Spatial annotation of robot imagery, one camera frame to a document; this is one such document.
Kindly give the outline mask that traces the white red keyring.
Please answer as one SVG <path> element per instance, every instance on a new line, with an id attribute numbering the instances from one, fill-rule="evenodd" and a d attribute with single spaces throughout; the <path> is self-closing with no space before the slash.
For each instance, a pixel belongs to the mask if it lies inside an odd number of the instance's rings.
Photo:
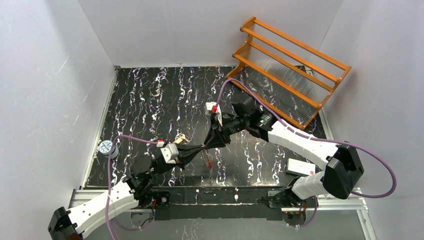
<path id="1" fill-rule="evenodd" d="M 203 157 L 204 161 L 206 162 L 209 170 L 211 171 L 213 169 L 213 165 L 212 165 L 211 158 L 209 156 L 208 151 L 206 149 L 203 149 L 201 151 L 201 153 L 202 153 L 202 157 Z"/>

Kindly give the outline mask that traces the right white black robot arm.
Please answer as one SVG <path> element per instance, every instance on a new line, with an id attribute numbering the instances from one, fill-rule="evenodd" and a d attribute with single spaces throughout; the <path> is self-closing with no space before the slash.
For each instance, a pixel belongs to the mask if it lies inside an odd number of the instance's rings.
<path id="1" fill-rule="evenodd" d="M 252 136 L 287 148 L 303 156 L 319 168 L 318 173 L 293 180 L 277 198 L 294 204 L 313 196 L 330 194 L 347 199 L 364 173 L 364 168 L 354 147 L 347 144 L 315 141 L 314 136 L 293 128 L 265 107 L 260 107 L 250 95 L 244 101 L 233 103 L 235 114 L 223 114 L 216 102 L 204 106 L 210 116 L 210 129 L 204 148 L 223 148 L 230 136 L 248 131 Z"/>

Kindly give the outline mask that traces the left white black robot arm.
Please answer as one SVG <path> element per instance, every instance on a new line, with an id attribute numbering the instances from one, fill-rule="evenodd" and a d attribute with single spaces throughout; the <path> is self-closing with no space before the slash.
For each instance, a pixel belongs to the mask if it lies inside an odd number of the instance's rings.
<path id="1" fill-rule="evenodd" d="M 151 193 L 156 178 L 174 167 L 184 168 L 204 150 L 204 145 L 168 143 L 147 170 L 132 173 L 102 194 L 76 207 L 53 212 L 47 231 L 53 240 L 83 240 L 112 218 L 136 208 Z"/>

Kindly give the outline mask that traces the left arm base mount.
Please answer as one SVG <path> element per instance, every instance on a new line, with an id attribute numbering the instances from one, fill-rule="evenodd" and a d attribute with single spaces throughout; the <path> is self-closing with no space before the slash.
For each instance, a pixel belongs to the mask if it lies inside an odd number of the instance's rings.
<path id="1" fill-rule="evenodd" d="M 171 194 L 168 191 L 152 191 L 137 200 L 136 209 L 165 210 L 170 208 Z"/>

